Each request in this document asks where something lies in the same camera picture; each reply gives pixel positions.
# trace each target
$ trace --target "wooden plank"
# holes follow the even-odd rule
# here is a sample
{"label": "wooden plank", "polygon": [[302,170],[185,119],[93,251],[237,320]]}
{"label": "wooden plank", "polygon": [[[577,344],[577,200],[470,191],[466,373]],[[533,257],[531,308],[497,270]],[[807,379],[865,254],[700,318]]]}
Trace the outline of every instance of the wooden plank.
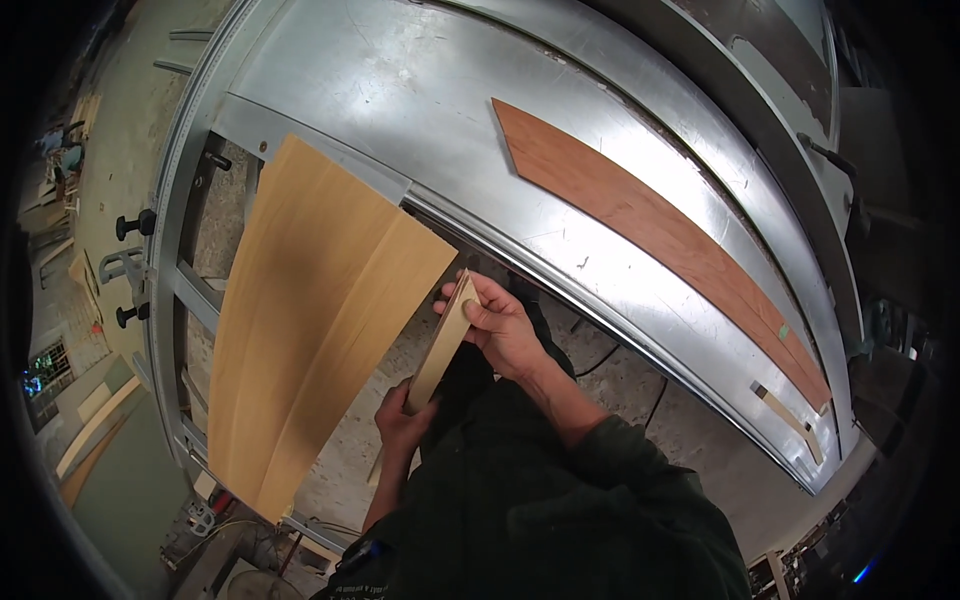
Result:
{"label": "wooden plank", "polygon": [[819,411],[827,381],[770,299],[679,209],[628,171],[559,129],[492,99],[517,173],[577,206],[683,279],[733,321]]}
{"label": "wooden plank", "polygon": [[116,411],[127,396],[133,393],[140,385],[140,380],[136,377],[131,378],[130,381],[124,384],[122,388],[117,390],[117,393],[110,397],[107,400],[107,403],[104,404],[97,414],[93,416],[93,419],[89,423],[84,425],[84,428],[80,430],[80,433],[77,434],[77,437],[74,438],[73,442],[70,443],[70,446],[67,447],[66,452],[63,453],[63,457],[60,459],[60,462],[57,464],[57,476],[63,477],[63,474],[66,473],[66,470],[70,467],[70,464],[73,463],[74,459],[77,458],[77,455],[83,449],[84,444],[93,436],[93,432],[97,430],[107,418]]}
{"label": "wooden plank", "polygon": [[107,449],[107,446],[110,445],[110,442],[113,441],[114,436],[117,435],[117,432],[120,431],[120,427],[123,426],[126,420],[127,417],[124,416],[116,422],[104,438],[98,442],[97,445],[93,446],[93,449],[90,450],[86,458],[77,465],[77,468],[73,469],[70,476],[60,484],[60,497],[63,498],[63,504],[66,504],[68,509],[72,509],[73,505],[77,502],[77,498],[80,496],[80,491],[84,488],[87,477],[90,476],[90,472],[96,466],[97,461],[100,460],[100,456]]}
{"label": "wooden plank", "polygon": [[770,572],[774,576],[774,583],[777,585],[777,596],[780,600],[790,600],[790,589],[786,586],[786,579],[783,578],[783,561],[773,550],[767,552],[766,557]]}
{"label": "wooden plank", "polygon": [[[423,361],[417,367],[413,381],[410,382],[410,392],[403,405],[403,411],[408,415],[415,415],[426,408],[430,397],[444,376],[446,367],[453,360],[453,354],[464,341],[464,336],[470,328],[470,321],[464,313],[464,306],[468,300],[480,301],[473,287],[469,270],[464,269],[460,280],[457,281],[457,286],[453,289],[453,294],[450,295],[450,300],[446,303],[446,310],[433,332],[433,339],[430,340],[430,346],[423,356]],[[376,486],[380,483],[382,469],[383,448],[380,448],[373,460],[370,475],[367,476],[367,485]]]}
{"label": "wooden plank", "polygon": [[47,254],[46,256],[44,256],[44,257],[40,260],[40,262],[37,263],[36,269],[39,271],[40,269],[42,269],[43,267],[45,267],[48,262],[50,262],[50,261],[53,260],[54,258],[57,258],[57,256],[59,256],[61,253],[63,253],[64,250],[70,248],[71,246],[73,246],[73,238],[72,238],[72,237],[69,238],[69,239],[67,239],[65,242],[63,242],[62,244],[60,244],[60,245],[57,246],[56,248],[54,248],[52,252],[50,252],[49,254]]}
{"label": "wooden plank", "polygon": [[294,136],[261,173],[213,352],[213,473],[271,522],[456,251]]}
{"label": "wooden plank", "polygon": [[86,400],[80,403],[80,406],[77,407],[77,414],[80,415],[80,420],[84,422],[84,425],[93,419],[97,411],[110,400],[110,396],[110,388],[107,387],[106,383],[101,383],[90,393],[90,396],[86,397]]}
{"label": "wooden plank", "polygon": [[786,424],[800,434],[800,437],[804,438],[806,442],[806,447],[810,449],[810,454],[813,455],[813,462],[817,465],[821,465],[824,462],[824,452],[820,448],[820,442],[817,440],[817,436],[814,435],[812,428],[808,429],[807,426],[809,423],[800,423],[793,413],[787,410],[786,406],[783,406],[783,403],[780,400],[771,394],[766,388],[760,385],[758,382],[754,382],[753,385],[754,394],[756,397],[763,400],[767,406],[773,409],[777,416],[786,421]]}

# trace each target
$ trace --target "wood veneer sheet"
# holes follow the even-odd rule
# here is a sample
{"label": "wood veneer sheet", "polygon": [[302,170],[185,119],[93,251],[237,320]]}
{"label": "wood veneer sheet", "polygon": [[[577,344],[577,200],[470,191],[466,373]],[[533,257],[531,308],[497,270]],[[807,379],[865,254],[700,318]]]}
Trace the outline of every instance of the wood veneer sheet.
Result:
{"label": "wood veneer sheet", "polygon": [[817,411],[827,381],[749,275],[677,207],[609,158],[537,117],[492,99],[516,172],[656,258],[716,306]]}
{"label": "wood veneer sheet", "polygon": [[277,522],[456,251],[293,135],[264,167],[213,353],[213,473]]}

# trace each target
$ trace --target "workshop floor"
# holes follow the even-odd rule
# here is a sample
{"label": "workshop floor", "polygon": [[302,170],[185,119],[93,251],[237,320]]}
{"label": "workshop floor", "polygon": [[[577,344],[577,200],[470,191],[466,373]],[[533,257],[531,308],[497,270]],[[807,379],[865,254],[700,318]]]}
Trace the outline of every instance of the workshop floor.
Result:
{"label": "workshop floor", "polygon": [[[186,78],[151,66],[166,44],[167,32],[178,27],[211,26],[222,18],[228,0],[141,0],[120,37],[105,49],[90,86],[102,94],[95,127],[87,146],[81,183],[82,211],[77,246],[96,263],[106,253],[141,244],[139,234],[125,243],[113,235],[121,214],[135,215],[148,205],[156,164]],[[204,211],[194,258],[201,276],[226,278],[243,232],[246,156],[228,147],[234,166],[218,172]],[[462,253],[459,263],[467,260]],[[504,276],[489,260],[480,272]],[[130,305],[126,280],[102,287],[103,314]],[[577,316],[544,299],[543,311],[559,346],[582,371],[593,365],[614,342],[589,324],[571,334]],[[411,319],[385,356],[367,387],[353,402],[331,441],[303,482],[296,506],[321,520],[359,529],[372,497],[366,478],[378,449],[372,417],[383,393],[410,375],[425,350],[436,317],[424,306]],[[113,349],[130,358],[142,349],[139,327],[120,329],[107,318],[105,334]],[[188,370],[201,394],[209,389],[213,339],[196,320],[188,324]],[[708,497],[731,521],[740,550],[749,562],[770,549],[795,543],[844,497],[872,459],[862,444],[816,497],[810,497],[746,437],[707,406],[663,377],[639,356],[621,349],[595,372],[580,380],[588,394],[633,423],[650,417],[658,395],[662,401],[648,428],[649,437],[677,464],[697,470]],[[195,420],[205,427],[199,409]]]}

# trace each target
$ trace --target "hand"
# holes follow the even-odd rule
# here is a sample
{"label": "hand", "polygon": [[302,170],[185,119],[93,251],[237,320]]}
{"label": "hand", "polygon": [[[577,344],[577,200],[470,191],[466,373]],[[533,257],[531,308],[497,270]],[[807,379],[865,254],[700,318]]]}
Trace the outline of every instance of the hand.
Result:
{"label": "hand", "polygon": [[[473,272],[470,277],[480,304],[471,300],[464,306],[472,325],[464,340],[480,348],[490,366],[507,379],[529,377],[551,359],[537,339],[523,304],[493,279]],[[455,287],[456,283],[445,283],[441,291],[449,298]],[[433,310],[443,314],[446,301],[434,302]]]}
{"label": "hand", "polygon": [[433,416],[437,414],[437,402],[430,402],[414,416],[403,412],[403,403],[410,392],[410,378],[391,388],[383,397],[383,403],[373,416],[376,428],[380,430],[383,443],[383,457],[409,460],[420,444],[420,438],[426,433]]}

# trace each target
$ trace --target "window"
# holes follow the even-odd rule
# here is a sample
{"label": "window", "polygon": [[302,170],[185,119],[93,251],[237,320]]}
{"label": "window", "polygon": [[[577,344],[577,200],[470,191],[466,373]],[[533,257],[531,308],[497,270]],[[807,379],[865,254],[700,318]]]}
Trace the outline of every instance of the window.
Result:
{"label": "window", "polygon": [[23,395],[34,433],[43,428],[59,411],[54,401],[73,382],[73,370],[67,359],[63,340],[30,359],[23,372]]}

